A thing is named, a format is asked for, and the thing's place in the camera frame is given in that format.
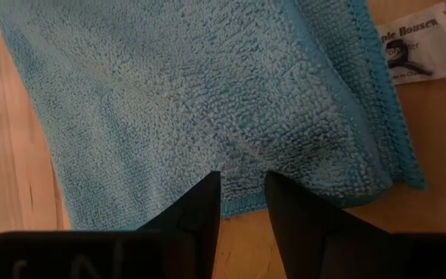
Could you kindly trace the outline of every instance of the microfiber texture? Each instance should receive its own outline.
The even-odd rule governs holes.
[[[75,229],[135,229],[210,171],[346,207],[424,186],[362,0],[0,0]]]

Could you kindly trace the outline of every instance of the wooden surface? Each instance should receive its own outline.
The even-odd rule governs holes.
[[[369,1],[376,23],[435,0]],[[350,212],[390,232],[446,232],[446,79],[397,87],[428,190],[398,185]],[[0,232],[66,229],[49,152],[0,36]],[[285,278],[266,211],[222,221],[215,278]]]

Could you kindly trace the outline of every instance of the towel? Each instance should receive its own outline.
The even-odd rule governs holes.
[[[424,179],[363,0],[0,0],[75,229],[136,229],[210,171],[341,207]]]

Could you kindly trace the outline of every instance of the label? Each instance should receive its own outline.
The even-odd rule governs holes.
[[[446,5],[377,26],[394,84],[446,78]]]

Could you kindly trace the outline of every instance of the black object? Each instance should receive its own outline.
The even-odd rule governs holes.
[[[446,278],[446,235],[390,235],[273,172],[265,193],[288,278]],[[0,278],[211,278],[219,219],[212,172],[136,232],[0,234]]]
[[[409,47],[402,39],[391,40],[386,44],[386,49],[396,51],[396,56],[388,60],[388,68],[404,67],[408,70],[415,71],[418,74],[427,76],[433,75],[433,71],[428,70],[423,65],[409,61]]]

